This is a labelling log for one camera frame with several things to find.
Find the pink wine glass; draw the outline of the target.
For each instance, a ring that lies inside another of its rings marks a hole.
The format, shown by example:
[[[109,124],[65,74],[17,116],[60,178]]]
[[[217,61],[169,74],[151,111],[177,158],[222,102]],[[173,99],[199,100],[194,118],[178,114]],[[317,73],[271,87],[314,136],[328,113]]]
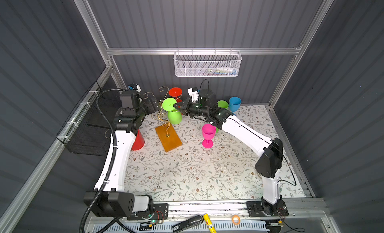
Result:
[[[216,135],[216,127],[207,123],[202,127],[203,142],[202,145],[204,148],[212,148],[214,145],[213,138]]]

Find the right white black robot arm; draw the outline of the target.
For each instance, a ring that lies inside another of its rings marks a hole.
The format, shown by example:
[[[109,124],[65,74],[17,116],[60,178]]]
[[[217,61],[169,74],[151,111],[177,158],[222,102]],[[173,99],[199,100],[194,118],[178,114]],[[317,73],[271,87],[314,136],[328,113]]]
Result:
[[[189,97],[181,102],[172,99],[166,103],[166,110],[177,110],[195,119],[204,119],[220,130],[234,136],[247,145],[258,156],[255,169],[262,177],[263,196],[258,206],[267,216],[278,213],[282,196],[279,193],[280,172],[284,160],[283,143],[270,139],[247,126],[230,110],[219,107],[215,94],[209,89],[189,89]]]

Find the blue wine glass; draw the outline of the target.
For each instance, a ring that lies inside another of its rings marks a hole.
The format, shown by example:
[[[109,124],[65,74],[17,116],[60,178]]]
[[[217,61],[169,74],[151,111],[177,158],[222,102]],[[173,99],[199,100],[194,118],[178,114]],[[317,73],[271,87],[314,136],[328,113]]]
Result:
[[[229,99],[229,110],[231,112],[236,112],[239,109],[241,103],[242,103],[242,100],[240,98],[238,98],[238,97],[231,97]]]

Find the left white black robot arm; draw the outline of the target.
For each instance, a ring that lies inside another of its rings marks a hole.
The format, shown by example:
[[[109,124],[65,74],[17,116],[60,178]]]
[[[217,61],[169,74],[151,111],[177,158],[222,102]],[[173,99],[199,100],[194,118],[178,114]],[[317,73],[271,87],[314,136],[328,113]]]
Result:
[[[149,110],[138,90],[119,89],[119,92],[122,107],[113,121],[106,121],[112,139],[105,165],[93,191],[84,196],[86,216],[89,213],[114,218],[132,214],[151,216],[155,211],[151,196],[138,196],[125,190],[129,155]]]

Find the wooden base wire glass rack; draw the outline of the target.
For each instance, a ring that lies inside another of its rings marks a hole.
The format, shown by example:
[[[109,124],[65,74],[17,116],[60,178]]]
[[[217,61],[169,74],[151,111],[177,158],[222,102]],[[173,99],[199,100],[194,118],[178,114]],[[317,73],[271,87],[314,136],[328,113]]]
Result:
[[[148,115],[150,115],[152,119],[161,122],[161,125],[155,128],[155,131],[160,142],[162,143],[165,152],[169,152],[181,146],[182,141],[177,135],[175,129],[173,128],[173,125],[168,119],[166,119],[168,113],[162,107],[162,102],[167,98],[167,95],[169,94],[169,88],[167,86],[162,86],[159,88],[159,92],[166,92],[163,100],[157,100],[157,98],[152,92],[146,92],[143,94],[143,103],[144,99],[147,98],[156,99],[159,102],[161,110],[159,112],[155,112],[153,114]]]

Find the red wine glass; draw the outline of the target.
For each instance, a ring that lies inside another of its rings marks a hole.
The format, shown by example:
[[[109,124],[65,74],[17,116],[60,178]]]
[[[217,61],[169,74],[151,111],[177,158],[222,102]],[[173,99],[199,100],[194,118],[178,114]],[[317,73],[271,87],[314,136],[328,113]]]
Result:
[[[179,103],[179,102],[182,101],[182,100],[181,100],[182,93],[183,93],[183,91],[182,91],[182,89],[179,88],[179,87],[173,87],[173,88],[171,88],[171,89],[169,90],[169,96],[172,97],[172,98],[174,98],[174,99],[177,101],[177,103]]]

